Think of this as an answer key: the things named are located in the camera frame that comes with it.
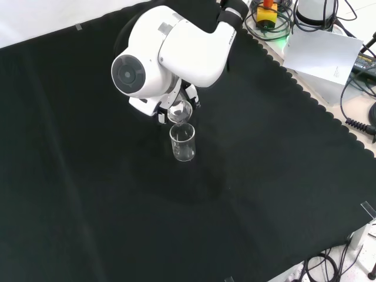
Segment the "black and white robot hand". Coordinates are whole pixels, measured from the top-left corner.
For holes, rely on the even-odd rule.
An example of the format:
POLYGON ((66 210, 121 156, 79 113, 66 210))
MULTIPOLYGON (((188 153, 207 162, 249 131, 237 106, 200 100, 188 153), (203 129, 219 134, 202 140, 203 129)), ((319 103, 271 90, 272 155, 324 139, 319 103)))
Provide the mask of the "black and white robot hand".
POLYGON ((147 99, 129 98, 129 103, 161 124, 187 123, 193 111, 200 107, 196 87, 181 79, 169 93, 147 99))

